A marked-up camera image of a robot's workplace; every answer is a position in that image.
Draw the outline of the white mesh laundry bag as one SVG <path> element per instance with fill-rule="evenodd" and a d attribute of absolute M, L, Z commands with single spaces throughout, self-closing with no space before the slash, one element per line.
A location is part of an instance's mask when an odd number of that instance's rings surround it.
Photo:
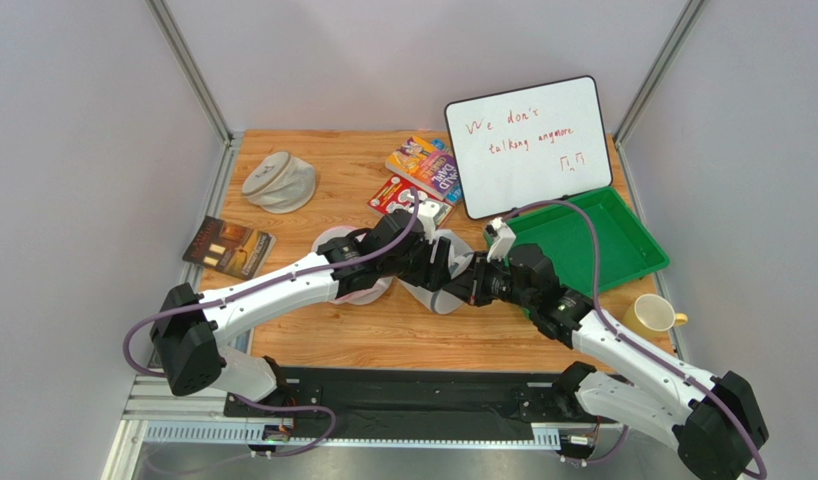
<path fill-rule="evenodd" d="M 461 274 L 473 256 L 471 247 L 450 229 L 437 230 L 434 237 L 436 239 L 447 238 L 450 241 L 449 273 L 452 277 Z M 464 304 L 462 300 L 444 290 L 429 291 L 403 280 L 400 280 L 400 284 L 421 305 L 439 315 L 450 314 Z"/>

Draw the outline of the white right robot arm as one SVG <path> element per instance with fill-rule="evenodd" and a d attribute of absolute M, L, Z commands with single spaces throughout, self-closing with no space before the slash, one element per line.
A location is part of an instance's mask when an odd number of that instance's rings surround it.
<path fill-rule="evenodd" d="M 475 252 L 443 288 L 472 306 L 516 305 L 547 338 L 633 382 L 627 387 L 587 373 L 574 395 L 589 414 L 675 449 L 697 478 L 766 478 L 760 449 L 769 433 L 751 384 L 734 371 L 718 376 L 685 363 L 637 336 L 597 301 L 563 284 L 539 246 L 516 246 L 505 260 Z"/>

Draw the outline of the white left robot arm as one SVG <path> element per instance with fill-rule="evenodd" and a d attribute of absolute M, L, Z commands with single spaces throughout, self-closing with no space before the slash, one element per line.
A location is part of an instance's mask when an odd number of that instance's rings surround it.
<path fill-rule="evenodd" d="M 334 237 L 295 263 L 234 287 L 168 291 L 150 330 L 170 391 L 178 397 L 220 388 L 262 400 L 277 388 L 278 368 L 231 347 L 238 335 L 300 308 L 328 303 L 395 278 L 430 291 L 451 278 L 450 239 L 401 211 L 371 229 Z"/>

